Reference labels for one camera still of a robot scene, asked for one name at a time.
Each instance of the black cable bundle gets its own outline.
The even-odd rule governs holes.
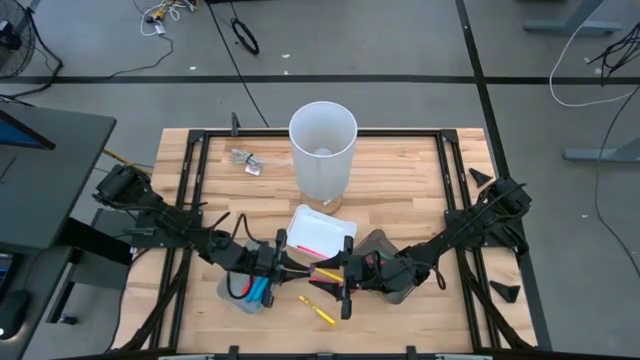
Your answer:
[[[624,65],[633,61],[633,59],[637,58],[640,53],[640,22],[636,24],[636,26],[631,29],[631,31],[622,39],[617,41],[616,43],[607,46],[607,48],[595,59],[589,61],[589,64],[592,64],[600,59],[602,59],[602,64],[600,65],[600,86],[604,86],[607,79],[611,77],[611,75]],[[624,54],[617,60],[615,63],[610,64],[611,60],[609,57],[617,52],[624,51]]]

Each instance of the gray object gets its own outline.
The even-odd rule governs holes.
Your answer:
[[[14,104],[0,108],[56,144],[51,151],[0,145],[3,156],[16,158],[0,185],[0,204],[11,209],[0,217],[3,248],[46,249],[56,241],[116,121]]]
[[[580,35],[610,35],[622,29],[620,24],[606,21],[591,21],[586,19],[602,5],[604,0],[583,0],[578,8],[565,20],[526,20],[526,31],[549,31],[560,34],[573,34],[584,22]]]
[[[569,161],[598,161],[600,149],[565,149],[563,156]],[[635,138],[617,149],[604,149],[600,161],[640,163],[640,138]]]

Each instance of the yellow pen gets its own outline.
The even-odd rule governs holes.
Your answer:
[[[323,269],[318,269],[318,268],[316,268],[315,270],[316,270],[317,272],[319,272],[320,274],[324,275],[324,276],[327,276],[327,277],[332,278],[332,279],[333,279],[333,280],[335,280],[335,281],[343,282],[342,276],[338,276],[338,275],[336,275],[336,274],[334,274],[334,273],[330,273],[330,272],[328,272],[328,271],[326,271],[326,270],[323,270]]]
[[[336,324],[336,321],[333,320],[331,316],[327,315],[326,312],[320,310],[319,307],[315,306],[313,303],[311,303],[311,301],[307,300],[307,298],[305,298],[304,296],[300,295],[298,296],[298,299],[300,299],[300,301],[302,301],[305,305],[307,305],[311,310],[315,311],[316,314],[320,315],[320,317],[322,317],[326,322],[328,322],[329,325],[333,326]]]

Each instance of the gray floor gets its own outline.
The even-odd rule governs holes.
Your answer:
[[[155,1],[138,0],[140,6]],[[467,0],[466,5],[487,76],[548,76],[566,36],[521,30],[525,18],[563,16],[577,1]],[[232,48],[244,74],[421,74],[472,75],[453,1],[274,0],[238,3],[263,52],[258,57]],[[215,6],[224,18],[228,5]],[[595,19],[615,20],[626,32],[637,21],[636,1],[608,1]],[[139,34],[139,14],[128,0],[49,0],[36,21],[47,44],[65,61],[63,75],[103,76],[153,63],[168,44]],[[233,75],[234,70],[206,9],[168,21],[175,53],[155,69],[135,75]],[[223,29],[228,39],[232,32]],[[583,60],[613,38],[576,39],[557,76],[596,76]],[[640,63],[621,70],[638,76]],[[23,75],[46,75],[36,54]],[[250,84],[267,120],[283,126],[295,109],[313,100],[332,100],[351,109],[361,126],[485,127],[475,85],[360,83]],[[28,85],[3,85],[11,93]],[[628,92],[628,86],[559,86],[565,101],[585,102]],[[615,239],[597,221],[594,171],[588,164],[562,161],[564,147],[597,146],[620,103],[567,109],[543,85],[491,85],[489,94],[512,175],[527,182],[534,199],[525,218],[534,269],[555,350],[638,355],[635,334],[640,281]],[[118,119],[108,147],[141,163],[152,163],[165,127],[227,126],[238,113],[243,126],[261,126],[237,84],[55,85],[24,98],[38,106],[104,114]],[[612,134],[618,145],[640,132],[630,103]],[[112,162],[101,159],[99,166]],[[94,173],[74,216],[89,221],[97,205]],[[605,218],[633,250],[640,251],[636,167],[602,167],[601,205]],[[119,293],[79,288],[68,312],[75,327],[43,326],[26,358],[41,359],[103,350],[115,326]]]

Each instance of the tall white cup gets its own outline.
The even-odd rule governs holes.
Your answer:
[[[289,123],[293,165],[300,191],[321,202],[347,189],[358,124],[344,106],[317,101],[301,107]]]

